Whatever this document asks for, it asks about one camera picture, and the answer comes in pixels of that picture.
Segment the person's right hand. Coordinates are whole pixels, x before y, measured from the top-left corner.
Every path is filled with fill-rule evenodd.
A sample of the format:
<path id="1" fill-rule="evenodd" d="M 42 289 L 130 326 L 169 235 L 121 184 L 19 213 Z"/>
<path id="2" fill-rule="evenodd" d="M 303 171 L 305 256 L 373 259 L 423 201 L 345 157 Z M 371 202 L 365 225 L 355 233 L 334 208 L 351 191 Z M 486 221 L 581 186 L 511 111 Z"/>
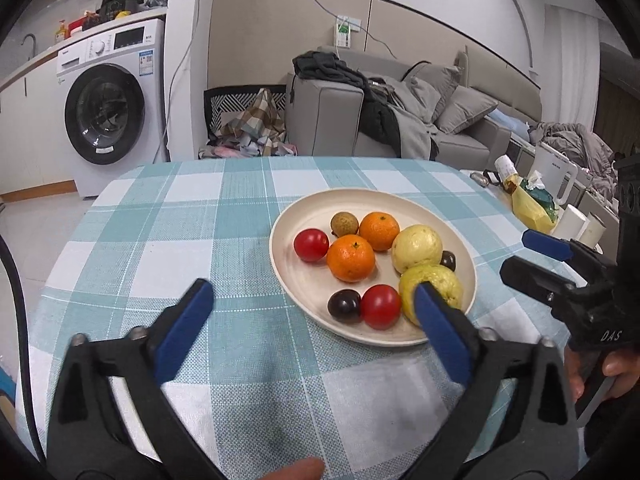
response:
<path id="1" fill-rule="evenodd" d="M 613 377 L 614 382 L 604 400 L 620 398 L 629 392 L 639 379 L 640 356 L 632 349 L 618 349 L 610 352 L 602 364 L 602 374 Z M 577 401 L 584 393 L 585 385 L 579 374 L 580 355 L 569 346 L 564 349 L 564 367 L 573 399 Z"/>

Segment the person's left hand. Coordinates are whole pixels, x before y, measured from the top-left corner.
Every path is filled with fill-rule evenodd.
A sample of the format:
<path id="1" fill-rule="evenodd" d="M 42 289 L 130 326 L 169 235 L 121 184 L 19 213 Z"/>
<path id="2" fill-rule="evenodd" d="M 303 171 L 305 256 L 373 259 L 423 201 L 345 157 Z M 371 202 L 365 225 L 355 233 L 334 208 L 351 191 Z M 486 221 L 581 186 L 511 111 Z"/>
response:
<path id="1" fill-rule="evenodd" d="M 262 480 L 320 480 L 325 469 L 323 460 L 318 457 L 308 457 L 270 472 L 262 477 Z"/>

